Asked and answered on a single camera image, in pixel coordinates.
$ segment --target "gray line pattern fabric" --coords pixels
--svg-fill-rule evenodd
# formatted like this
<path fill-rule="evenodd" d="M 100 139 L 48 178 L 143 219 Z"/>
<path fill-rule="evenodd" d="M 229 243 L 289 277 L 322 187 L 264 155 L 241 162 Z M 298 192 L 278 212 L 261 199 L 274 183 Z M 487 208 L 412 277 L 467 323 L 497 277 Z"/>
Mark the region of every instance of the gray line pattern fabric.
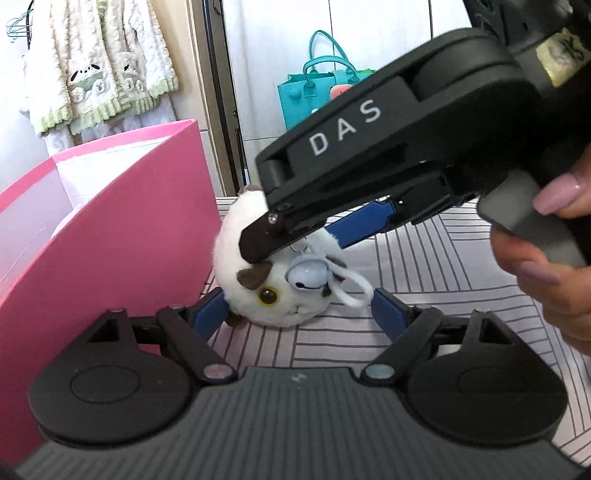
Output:
<path fill-rule="evenodd" d="M 217 200 L 221 217 L 234 200 Z M 476 307 L 493 310 L 563 379 L 569 408 L 554 442 L 575 461 L 589 465 L 591 361 L 563 342 L 560 332 L 543 320 L 541 305 L 497 266 L 489 234 L 490 225 L 470 202 L 420 225 L 405 225 L 350 247 L 347 264 L 374 287 L 383 287 L 408 304 L 429 304 L 446 314 L 466 316 Z M 210 277 L 203 293 L 215 287 Z M 355 295 L 351 286 L 345 288 Z M 209 343 L 240 372 L 258 365 L 347 366 L 359 373 L 390 341 L 369 308 L 332 303 L 321 316 L 290 329 L 253 324 L 232 329 L 224 323 Z"/>

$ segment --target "human hand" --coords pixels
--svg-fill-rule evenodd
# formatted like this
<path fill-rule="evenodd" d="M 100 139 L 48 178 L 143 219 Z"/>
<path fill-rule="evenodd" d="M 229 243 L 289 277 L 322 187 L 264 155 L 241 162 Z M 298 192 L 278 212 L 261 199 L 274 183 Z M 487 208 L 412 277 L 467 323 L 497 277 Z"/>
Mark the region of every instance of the human hand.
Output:
<path fill-rule="evenodd" d="M 591 214 L 591 146 L 570 173 L 542 189 L 534 207 L 561 218 Z M 591 267 L 549 263 L 539 248 L 497 228 L 491 231 L 491 244 L 500 267 L 516 275 L 520 289 L 543 305 L 544 318 L 564 341 L 591 355 Z"/>

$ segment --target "teal tote bag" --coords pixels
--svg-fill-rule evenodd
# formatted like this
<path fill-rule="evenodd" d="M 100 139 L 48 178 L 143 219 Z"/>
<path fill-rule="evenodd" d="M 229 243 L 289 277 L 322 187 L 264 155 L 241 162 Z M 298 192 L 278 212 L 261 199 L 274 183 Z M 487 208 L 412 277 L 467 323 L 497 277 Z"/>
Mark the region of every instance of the teal tote bag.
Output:
<path fill-rule="evenodd" d="M 312 47 L 318 34 L 329 38 L 341 57 L 326 55 L 312 58 Z M 312 35 L 309 55 L 310 60 L 304 64 L 302 73 L 288 75 L 287 81 L 277 87 L 285 127 L 288 130 L 326 105 L 330 101 L 330 89 L 333 86 L 347 83 L 355 85 L 374 72 L 374 70 L 356 70 L 340 45 L 322 30 L 318 30 Z M 324 62 L 339 63 L 344 65 L 346 69 L 319 73 L 316 70 L 316 65 Z"/>

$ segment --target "pink storage bin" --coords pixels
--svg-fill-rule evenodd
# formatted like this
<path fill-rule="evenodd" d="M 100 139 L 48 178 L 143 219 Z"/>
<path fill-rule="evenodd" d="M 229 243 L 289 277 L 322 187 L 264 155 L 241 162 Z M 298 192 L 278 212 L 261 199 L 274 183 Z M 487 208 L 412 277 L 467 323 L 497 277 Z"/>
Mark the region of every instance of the pink storage bin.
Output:
<path fill-rule="evenodd" d="M 72 148 L 0 194 L 1 461 L 42 442 L 28 387 L 105 310 L 199 299 L 219 228 L 195 121 Z"/>

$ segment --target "plush toy eye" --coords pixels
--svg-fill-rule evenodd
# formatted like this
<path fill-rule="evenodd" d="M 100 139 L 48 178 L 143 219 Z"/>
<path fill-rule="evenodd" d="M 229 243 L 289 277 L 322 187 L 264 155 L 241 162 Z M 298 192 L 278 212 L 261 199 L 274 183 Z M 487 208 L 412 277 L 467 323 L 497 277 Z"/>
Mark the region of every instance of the plush toy eye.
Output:
<path fill-rule="evenodd" d="M 277 290 L 272 287 L 263 287 L 259 292 L 259 301 L 265 307 L 272 307 L 279 300 Z"/>

